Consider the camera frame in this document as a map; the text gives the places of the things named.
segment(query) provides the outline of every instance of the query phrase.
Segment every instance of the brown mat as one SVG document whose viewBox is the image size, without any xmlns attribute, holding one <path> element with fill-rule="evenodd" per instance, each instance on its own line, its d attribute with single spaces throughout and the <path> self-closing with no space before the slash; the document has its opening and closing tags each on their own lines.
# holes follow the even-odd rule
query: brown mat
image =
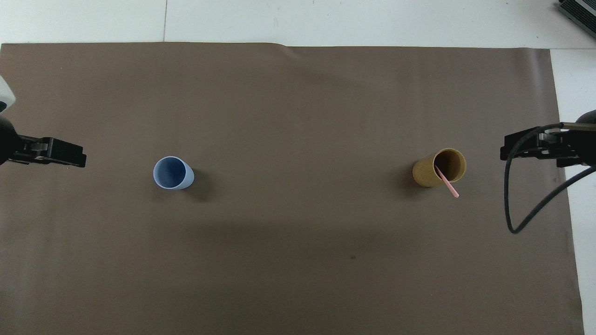
<svg viewBox="0 0 596 335">
<path fill-rule="evenodd" d="M 3 334 L 582 334 L 567 196 L 520 234 L 503 136 L 558 120 L 548 50 L 3 45 Z M 459 199 L 414 162 L 459 149 Z M 153 182 L 186 160 L 183 191 Z M 561 182 L 518 159 L 516 221 Z"/>
</svg>

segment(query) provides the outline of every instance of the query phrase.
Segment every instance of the yellow cup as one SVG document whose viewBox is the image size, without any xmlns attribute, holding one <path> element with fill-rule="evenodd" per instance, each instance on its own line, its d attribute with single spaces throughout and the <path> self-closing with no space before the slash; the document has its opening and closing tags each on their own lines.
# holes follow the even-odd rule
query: yellow cup
<svg viewBox="0 0 596 335">
<path fill-rule="evenodd" d="M 443 183 L 434 169 L 437 166 L 450 182 L 456 182 L 464 175 L 465 158 L 452 148 L 439 150 L 414 164 L 412 175 L 414 180 L 424 187 L 433 187 Z"/>
</svg>

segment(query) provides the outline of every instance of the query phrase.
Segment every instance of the cable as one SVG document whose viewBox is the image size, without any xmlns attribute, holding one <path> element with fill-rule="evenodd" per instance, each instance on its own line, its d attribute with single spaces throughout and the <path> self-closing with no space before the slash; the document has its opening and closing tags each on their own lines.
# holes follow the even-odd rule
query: cable
<svg viewBox="0 0 596 335">
<path fill-rule="evenodd" d="M 549 201 L 551 201 L 555 196 L 557 196 L 557 194 L 561 193 L 561 191 L 565 190 L 567 187 L 571 186 L 573 183 L 575 183 L 576 181 L 589 175 L 590 173 L 596 172 L 596 165 L 591 166 L 591 167 L 585 169 L 584 171 L 578 173 L 577 175 L 569 178 L 567 181 L 565 181 L 561 185 L 557 186 L 552 192 L 550 192 L 546 197 L 544 197 L 544 199 L 542 199 L 542 201 L 540 201 L 532 209 L 532 211 L 530 211 L 530 213 L 524 218 L 524 220 L 520 223 L 520 225 L 517 226 L 517 228 L 513 228 L 512 224 L 511 224 L 511 216 L 509 213 L 509 172 L 511 169 L 511 161 L 515 157 L 516 153 L 519 151 L 519 148 L 531 137 L 534 137 L 535 135 L 540 134 L 541 132 L 547 131 L 549 129 L 562 128 L 562 125 L 563 125 L 562 123 L 554 123 L 552 125 L 538 127 L 536 129 L 534 129 L 533 131 L 531 131 L 531 132 L 527 133 L 526 135 L 524 135 L 523 137 L 521 137 L 515 143 L 515 145 L 509 152 L 509 155 L 507 156 L 507 162 L 505 164 L 505 178 L 504 178 L 505 179 L 504 180 L 504 183 L 505 183 L 505 185 L 504 185 L 505 218 L 507 220 L 507 228 L 509 229 L 509 231 L 512 234 L 517 234 L 520 231 L 522 231 L 523 228 L 525 228 L 525 226 L 528 224 L 528 222 L 530 222 L 530 220 L 532 220 L 532 218 L 534 216 L 536 216 L 536 214 L 538 214 L 538 212 L 540 212 L 540 210 L 544 206 L 546 206 Z"/>
</svg>

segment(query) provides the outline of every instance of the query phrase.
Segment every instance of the cup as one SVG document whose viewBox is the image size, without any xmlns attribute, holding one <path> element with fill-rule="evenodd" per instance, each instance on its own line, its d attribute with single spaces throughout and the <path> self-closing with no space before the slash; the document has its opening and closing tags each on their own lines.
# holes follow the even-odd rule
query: cup
<svg viewBox="0 0 596 335">
<path fill-rule="evenodd" d="M 449 182 L 456 182 L 464 175 L 465 158 L 459 151 L 452 148 L 439 150 L 414 164 L 412 175 L 414 180 L 424 187 L 433 187 L 443 184 L 434 166 L 444 174 Z"/>
<path fill-rule="evenodd" d="M 166 190 L 181 190 L 194 181 L 194 172 L 186 162 L 176 156 L 157 161 L 153 168 L 155 183 Z"/>
</svg>

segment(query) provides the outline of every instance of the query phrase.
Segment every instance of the pink stick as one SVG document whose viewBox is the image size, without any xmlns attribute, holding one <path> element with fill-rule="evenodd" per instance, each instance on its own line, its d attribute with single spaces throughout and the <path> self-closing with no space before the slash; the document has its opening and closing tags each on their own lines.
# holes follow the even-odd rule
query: pink stick
<svg viewBox="0 0 596 335">
<path fill-rule="evenodd" d="M 443 172 L 441 172 L 441 170 L 439 170 L 439 167 L 435 165 L 434 168 L 437 169 L 437 173 L 439 174 L 439 176 L 441 177 L 441 179 L 443 180 L 443 182 L 445 183 L 447 188 L 449 188 L 449 191 L 451 191 L 451 194 L 453 194 L 454 197 L 459 198 L 460 194 L 457 193 L 457 191 L 453 188 L 453 185 L 451 185 L 451 183 L 447 180 L 447 178 L 445 178 L 445 176 L 443 175 Z"/>
</svg>

